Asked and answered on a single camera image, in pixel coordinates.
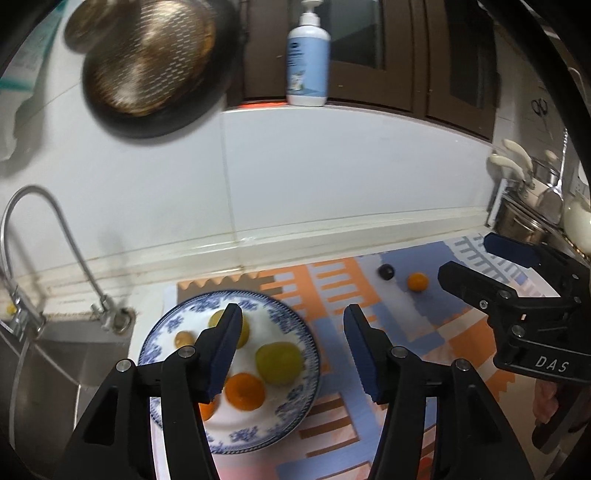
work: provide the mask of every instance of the frying pan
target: frying pan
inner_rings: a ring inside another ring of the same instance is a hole
[[[87,54],[86,102],[111,132],[131,138],[171,133],[225,93],[241,50],[228,0],[139,0],[139,7]]]

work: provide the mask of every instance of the cabinet door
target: cabinet door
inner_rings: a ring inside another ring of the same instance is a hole
[[[297,26],[300,0],[290,0]],[[410,0],[325,0],[316,9],[331,36],[329,97],[410,111]]]
[[[285,96],[287,34],[301,13],[300,0],[249,0],[247,99]],[[329,97],[410,111],[410,0],[324,0],[316,13],[332,38]]]
[[[427,116],[492,139],[498,92],[493,22],[476,0],[426,0]]]

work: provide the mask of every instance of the white tile wall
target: white tile wall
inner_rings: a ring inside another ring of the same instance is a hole
[[[496,32],[496,47],[502,95],[496,113],[493,144],[503,150],[502,139],[510,138],[533,157],[545,158],[546,149],[561,157],[564,124],[544,83],[525,54],[500,27]],[[548,104],[546,123],[551,135],[546,131],[543,120],[531,108],[531,101],[539,98],[545,99]],[[570,189],[578,162],[572,143],[569,143],[564,166],[565,191]]]
[[[488,204],[491,146],[399,115],[283,107],[223,116],[240,231]]]
[[[18,131],[15,154],[0,163],[1,208],[27,183],[46,186],[87,258],[231,233],[220,117],[217,107],[166,137],[122,140],[97,125],[77,85]],[[72,263],[43,201],[21,203],[11,223],[27,254],[17,272]]]
[[[68,18],[83,0],[67,0],[64,14],[35,85],[35,95],[24,103],[17,115],[17,128],[43,106],[80,83],[84,55],[66,47],[64,29]]]
[[[69,0],[35,95],[17,114],[17,150],[0,163],[0,210],[21,186],[46,186],[87,258],[488,202],[490,145],[396,115],[332,107],[222,114],[219,107],[164,138],[116,138],[89,113],[83,55],[63,40],[81,1]],[[73,261],[42,200],[25,198],[12,224],[17,274]]]

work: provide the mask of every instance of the yellow fruit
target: yellow fruit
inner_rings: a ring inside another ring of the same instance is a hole
[[[215,327],[220,321],[220,318],[222,318],[223,312],[223,310],[218,310],[216,313],[214,313],[209,319],[207,326],[209,328]],[[240,338],[238,339],[238,345],[236,348],[242,348],[245,346],[246,342],[248,341],[248,337],[251,334],[251,327],[248,325],[248,320],[246,318],[246,315],[242,314],[242,331],[240,332]]]
[[[410,274],[407,278],[408,289],[411,291],[423,291],[429,286],[429,277],[424,273],[416,272]]]
[[[182,346],[194,345],[195,337],[191,332],[183,330],[174,336],[174,346],[178,349]]]
[[[255,361],[259,375],[269,385],[289,385],[304,369],[304,356],[289,342],[263,345],[256,351]]]

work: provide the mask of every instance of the blue and white plate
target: blue and white plate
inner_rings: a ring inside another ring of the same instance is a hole
[[[139,364],[160,362],[176,348],[174,336],[181,330],[197,338],[210,317],[229,303],[240,305],[251,327],[246,345],[236,351],[229,375],[248,372],[259,377],[255,353],[272,342],[291,342],[304,356],[304,370],[287,387],[265,384],[266,398],[254,411],[240,411],[230,405],[222,392],[220,404],[204,423],[212,453],[244,453],[277,442],[304,419],[316,397],[320,379],[320,357],[310,329],[291,308],[260,293],[222,290],[189,299],[165,314],[147,336]],[[160,399],[152,398],[150,413],[162,428]]]

